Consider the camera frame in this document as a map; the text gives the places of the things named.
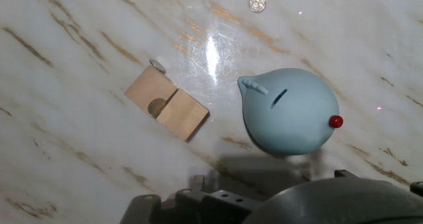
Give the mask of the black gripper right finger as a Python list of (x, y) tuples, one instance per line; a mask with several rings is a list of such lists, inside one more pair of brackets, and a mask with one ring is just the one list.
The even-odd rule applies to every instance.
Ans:
[[(335, 177), (357, 178), (357, 176), (355, 174), (352, 174), (351, 172), (348, 172), (347, 170), (344, 170), (344, 169), (343, 170), (335, 170), (334, 176)], [(422, 182), (413, 182), (410, 185), (410, 192), (422, 197), (422, 195), (423, 195)]]

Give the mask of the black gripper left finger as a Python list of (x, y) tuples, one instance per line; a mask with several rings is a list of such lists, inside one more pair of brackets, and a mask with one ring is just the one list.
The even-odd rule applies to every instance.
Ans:
[(242, 223), (260, 205), (259, 201), (225, 190), (207, 193), (205, 177), (195, 175), (189, 188), (165, 201), (156, 194), (133, 198), (120, 223)]

